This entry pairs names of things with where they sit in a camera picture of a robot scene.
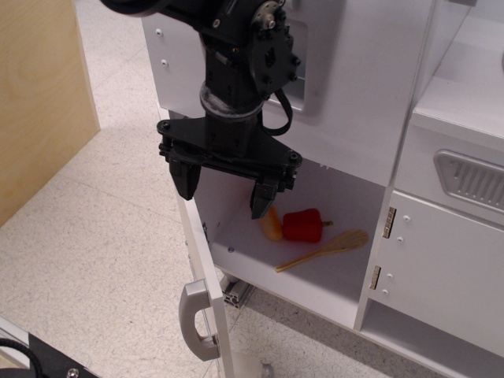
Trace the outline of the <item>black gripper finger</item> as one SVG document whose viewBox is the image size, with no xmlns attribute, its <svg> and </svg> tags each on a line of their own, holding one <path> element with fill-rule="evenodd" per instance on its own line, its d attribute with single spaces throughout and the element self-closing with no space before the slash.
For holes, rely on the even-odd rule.
<svg viewBox="0 0 504 378">
<path fill-rule="evenodd" d="M 180 197 L 191 200 L 198 187 L 201 165 L 175 153 L 169 155 L 169 172 Z"/>
<path fill-rule="evenodd" d="M 250 199 L 251 217 L 263 218 L 272 205 L 278 191 L 278 182 L 271 177 L 265 177 L 255 183 Z"/>
</svg>

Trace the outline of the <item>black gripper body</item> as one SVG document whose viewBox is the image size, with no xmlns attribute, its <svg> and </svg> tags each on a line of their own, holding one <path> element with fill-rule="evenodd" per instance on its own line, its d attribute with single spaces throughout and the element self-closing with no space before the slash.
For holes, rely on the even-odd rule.
<svg viewBox="0 0 504 378">
<path fill-rule="evenodd" d="M 276 139 L 290 126 L 267 128 L 262 113 L 243 119 L 207 113 L 200 118 L 161 120 L 157 124 L 162 137 L 160 155 L 169 162 L 169 155 L 175 153 L 201 168 L 255 182 L 271 177 L 278 182 L 278 192 L 283 192 L 294 187 L 296 170 L 302 163 L 300 153 Z"/>
</svg>

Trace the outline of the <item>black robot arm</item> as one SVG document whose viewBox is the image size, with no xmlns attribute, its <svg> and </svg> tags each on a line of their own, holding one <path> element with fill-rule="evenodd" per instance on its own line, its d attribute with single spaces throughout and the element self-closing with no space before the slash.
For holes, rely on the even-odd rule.
<svg viewBox="0 0 504 378">
<path fill-rule="evenodd" d="M 300 59 L 286 13 L 277 1 L 108 1 L 130 17 L 160 13 L 191 26 L 205 56 L 200 90 L 204 116 L 163 120 L 159 150 L 179 195 L 192 199 L 202 168 L 254 181 L 251 216 L 263 218 L 276 195 L 292 189 L 302 163 L 279 137 L 288 125 L 268 128 L 262 108 L 271 97 L 292 117 L 284 87 L 297 77 Z"/>
</svg>

